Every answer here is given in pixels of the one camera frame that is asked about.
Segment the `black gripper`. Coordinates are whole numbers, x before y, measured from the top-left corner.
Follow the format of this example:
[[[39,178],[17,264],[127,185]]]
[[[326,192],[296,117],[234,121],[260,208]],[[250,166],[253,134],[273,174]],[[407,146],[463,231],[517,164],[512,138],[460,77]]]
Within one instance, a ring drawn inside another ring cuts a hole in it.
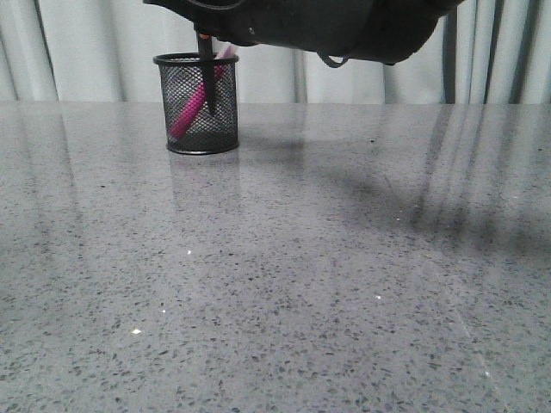
[[[194,0],[155,4],[190,21],[186,1]],[[395,65],[417,52],[458,6],[438,0],[248,0],[230,25],[239,46],[315,52],[328,65],[349,59]]]

